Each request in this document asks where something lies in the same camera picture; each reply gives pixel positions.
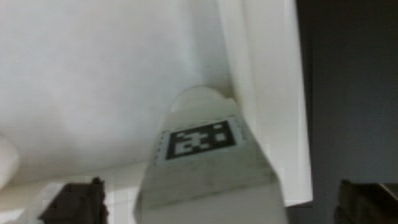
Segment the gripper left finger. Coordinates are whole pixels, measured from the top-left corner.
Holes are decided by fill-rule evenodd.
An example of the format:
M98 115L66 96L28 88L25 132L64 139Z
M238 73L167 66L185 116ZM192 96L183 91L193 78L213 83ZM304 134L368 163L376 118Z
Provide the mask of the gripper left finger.
M105 205L105 181L67 183L44 209L42 224L108 224Z

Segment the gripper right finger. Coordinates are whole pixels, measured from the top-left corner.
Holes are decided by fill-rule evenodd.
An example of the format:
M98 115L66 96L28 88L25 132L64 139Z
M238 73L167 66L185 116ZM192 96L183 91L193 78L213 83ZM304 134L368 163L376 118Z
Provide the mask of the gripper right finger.
M398 224L398 183L341 181L334 224Z

